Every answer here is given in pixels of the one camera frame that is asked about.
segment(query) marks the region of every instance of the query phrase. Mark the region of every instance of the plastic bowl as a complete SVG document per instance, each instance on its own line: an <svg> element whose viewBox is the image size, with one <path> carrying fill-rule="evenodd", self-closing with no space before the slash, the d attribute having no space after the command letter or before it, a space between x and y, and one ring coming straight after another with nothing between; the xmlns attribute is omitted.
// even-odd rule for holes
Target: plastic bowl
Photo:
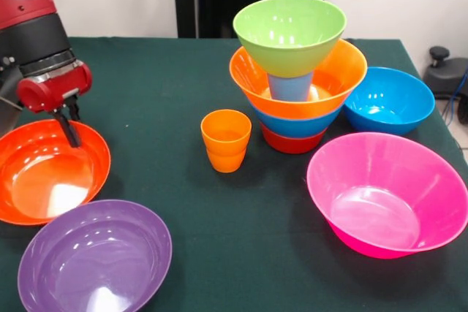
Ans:
<svg viewBox="0 0 468 312"><path fill-rule="evenodd" d="M161 286L172 242L148 208L102 200L75 208L42 228L18 271L28 312L135 312Z"/></svg>
<svg viewBox="0 0 468 312"><path fill-rule="evenodd" d="M344 110L358 131L402 135L431 115L434 107L434 95L422 80L396 69L369 67Z"/></svg>
<svg viewBox="0 0 468 312"><path fill-rule="evenodd" d="M394 259L454 240L468 219L468 191L430 149L392 134L362 132L324 144L307 170L312 200L357 252Z"/></svg>
<svg viewBox="0 0 468 312"><path fill-rule="evenodd" d="M244 47L234 53L229 68L234 82L258 110L278 118L309 119L322 117L341 107L364 79L367 63L359 49L340 39L314 70L307 102L272 99L266 71Z"/></svg>
<svg viewBox="0 0 468 312"><path fill-rule="evenodd" d="M255 114L260 122L270 131L288 138L307 138L319 134L335 120L341 108L319 118L307 120L292 120L289 118L278 118L262 113L255 106Z"/></svg>
<svg viewBox="0 0 468 312"><path fill-rule="evenodd" d="M233 27L242 45L268 73L310 73L331 51L346 16L323 0L261 0L244 7Z"/></svg>
<svg viewBox="0 0 468 312"><path fill-rule="evenodd" d="M0 220L45 224L97 195L109 175L109 148L91 127L71 123L79 148L69 146L55 120L20 126L0 139Z"/></svg>
<svg viewBox="0 0 468 312"><path fill-rule="evenodd" d="M260 123L260 127L267 144L280 153L290 154L308 153L319 145L320 140L322 140L322 137L326 132L325 129L320 133L307 138L288 138L272 132L262 123Z"/></svg>

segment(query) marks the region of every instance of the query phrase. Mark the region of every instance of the stacked bowls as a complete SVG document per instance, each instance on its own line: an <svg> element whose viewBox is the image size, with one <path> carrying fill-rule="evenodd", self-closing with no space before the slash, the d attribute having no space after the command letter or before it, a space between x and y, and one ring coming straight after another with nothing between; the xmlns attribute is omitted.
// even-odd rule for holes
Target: stacked bowls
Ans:
<svg viewBox="0 0 468 312"><path fill-rule="evenodd" d="M243 46L230 74L271 147L305 153L317 146L363 80L366 59L339 38L345 26L344 13L322 0L262 0L234 18Z"/></svg>

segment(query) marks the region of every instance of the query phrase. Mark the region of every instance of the green bowl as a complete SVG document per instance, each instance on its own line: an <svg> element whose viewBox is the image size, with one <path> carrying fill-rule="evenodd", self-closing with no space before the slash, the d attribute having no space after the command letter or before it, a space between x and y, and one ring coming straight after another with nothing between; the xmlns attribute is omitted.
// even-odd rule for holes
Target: green bowl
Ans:
<svg viewBox="0 0 468 312"><path fill-rule="evenodd" d="M266 72L291 78L313 71L331 52L346 16L323 0L261 0L238 12L233 26Z"/></svg>

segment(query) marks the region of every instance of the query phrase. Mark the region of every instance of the red bowl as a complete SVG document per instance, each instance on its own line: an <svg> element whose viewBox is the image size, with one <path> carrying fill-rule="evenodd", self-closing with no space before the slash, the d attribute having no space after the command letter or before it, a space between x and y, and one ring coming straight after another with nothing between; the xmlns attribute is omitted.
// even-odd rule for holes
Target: red bowl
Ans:
<svg viewBox="0 0 468 312"><path fill-rule="evenodd" d="M325 128L319 134L312 135L307 138L288 138L272 132L270 129L265 127L263 123L260 123L260 127L262 128L263 137L273 149L281 153L291 154L309 152L319 144L327 130Z"/></svg>
<svg viewBox="0 0 468 312"><path fill-rule="evenodd" d="M69 145L55 120L26 124L0 139L0 221L46 224L97 195L109 175L109 148L91 127L71 123L79 148Z"/></svg>

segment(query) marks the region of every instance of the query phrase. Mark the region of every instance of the table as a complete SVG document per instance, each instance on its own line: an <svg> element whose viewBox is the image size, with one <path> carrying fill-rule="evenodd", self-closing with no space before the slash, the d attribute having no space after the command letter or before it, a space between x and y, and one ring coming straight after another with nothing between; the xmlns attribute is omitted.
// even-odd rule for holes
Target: table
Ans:
<svg viewBox="0 0 468 312"><path fill-rule="evenodd" d="M417 74L398 40L355 44L369 66ZM237 40L73 38L72 45L94 73L93 89L80 100L83 120L113 157L98 199L139 202L172 233L170 272L142 311L468 309L468 232L439 250L392 261L361 256L335 237L304 181L313 152L270 148L230 79ZM254 122L244 164L229 175L212 170L200 136L203 116L220 108ZM24 113L21 123L45 117ZM349 132L341 114L321 145ZM437 111L407 137L442 155L467 182L467 164ZM37 230L0 226L2 311L23 310L17 268Z"/></svg>

